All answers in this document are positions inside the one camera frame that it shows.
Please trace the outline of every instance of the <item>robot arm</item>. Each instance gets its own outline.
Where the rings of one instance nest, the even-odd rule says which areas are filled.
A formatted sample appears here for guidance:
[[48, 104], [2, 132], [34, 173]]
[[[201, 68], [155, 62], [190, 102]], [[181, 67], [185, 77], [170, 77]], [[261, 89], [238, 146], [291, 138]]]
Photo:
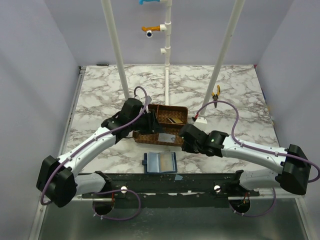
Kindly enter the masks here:
[[75, 195], [103, 190], [110, 179], [102, 172], [79, 175], [89, 162], [133, 130], [140, 134], [163, 133], [155, 112], [141, 114], [142, 107], [141, 101], [129, 98], [120, 112], [103, 121], [101, 127], [79, 146], [58, 158], [45, 158], [36, 187], [58, 207], [65, 206]]
[[[194, 125], [186, 124], [181, 128], [179, 135], [184, 140], [183, 151], [205, 154], [209, 157], [241, 159], [267, 168], [244, 171], [238, 183], [244, 189], [281, 187], [292, 194], [306, 194], [311, 165], [282, 155], [290, 154], [307, 160], [300, 147], [291, 144], [288, 149], [274, 148], [238, 139], [241, 142], [239, 145], [225, 132], [212, 131], [206, 134], [196, 126], [197, 121]], [[245, 145], [260, 150], [244, 147]], [[262, 152], [263, 150], [270, 152], [270, 149], [276, 154]]]

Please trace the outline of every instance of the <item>brown woven basket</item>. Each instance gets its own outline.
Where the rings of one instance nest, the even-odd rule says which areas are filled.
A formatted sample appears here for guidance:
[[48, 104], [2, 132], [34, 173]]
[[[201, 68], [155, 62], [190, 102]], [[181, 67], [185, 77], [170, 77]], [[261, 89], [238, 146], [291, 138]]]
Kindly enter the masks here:
[[[188, 120], [188, 108], [185, 106], [166, 106], [158, 104], [149, 104], [149, 110], [154, 110], [156, 114], [156, 119], [159, 124], [163, 127], [166, 134], [175, 135], [174, 142], [163, 142], [158, 141], [159, 134], [148, 134], [141, 135], [138, 132], [133, 132], [133, 138], [136, 143], [143, 144], [157, 144], [157, 145], [167, 145], [181, 147], [183, 144], [183, 139], [178, 136], [180, 129], [187, 124]], [[168, 118], [178, 118], [182, 121], [181, 124], [172, 123]]]

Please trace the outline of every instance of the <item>screw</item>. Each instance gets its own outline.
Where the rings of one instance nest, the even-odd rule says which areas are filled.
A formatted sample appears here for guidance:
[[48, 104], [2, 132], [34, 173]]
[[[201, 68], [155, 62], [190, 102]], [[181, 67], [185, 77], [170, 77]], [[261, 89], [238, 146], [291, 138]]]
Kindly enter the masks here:
[[221, 187], [219, 185], [215, 185], [213, 187], [213, 189], [215, 190], [216, 193], [220, 193], [221, 192]]

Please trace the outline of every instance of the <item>gray metal panel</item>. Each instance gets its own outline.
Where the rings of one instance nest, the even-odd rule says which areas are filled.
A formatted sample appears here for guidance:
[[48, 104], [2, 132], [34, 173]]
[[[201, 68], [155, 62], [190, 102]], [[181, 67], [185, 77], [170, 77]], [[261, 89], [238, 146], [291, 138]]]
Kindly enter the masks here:
[[0, 239], [26, 240], [79, 68], [43, 0], [1, 0], [0, 31]]
[[[270, 206], [270, 199], [254, 200], [250, 214]], [[215, 239], [303, 240], [307, 239], [295, 199], [278, 199], [270, 214], [241, 217], [228, 208], [148, 209], [130, 221], [115, 222], [93, 217], [92, 202], [72, 201], [64, 208], [47, 207], [40, 240], [105, 239]], [[117, 209], [117, 217], [134, 209]]]

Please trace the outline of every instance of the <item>metal floor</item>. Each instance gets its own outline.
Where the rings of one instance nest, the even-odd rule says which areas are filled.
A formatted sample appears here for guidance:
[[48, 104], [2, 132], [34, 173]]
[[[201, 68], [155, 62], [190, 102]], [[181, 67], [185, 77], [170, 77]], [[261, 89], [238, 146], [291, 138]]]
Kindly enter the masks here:
[[[254, 199], [248, 214], [266, 210], [271, 199]], [[116, 209], [117, 217], [135, 209]], [[277, 199], [269, 214], [241, 217], [228, 208], [145, 208], [136, 218], [116, 222], [93, 217], [92, 201], [72, 201], [46, 209], [40, 240], [306, 240], [295, 199]]]

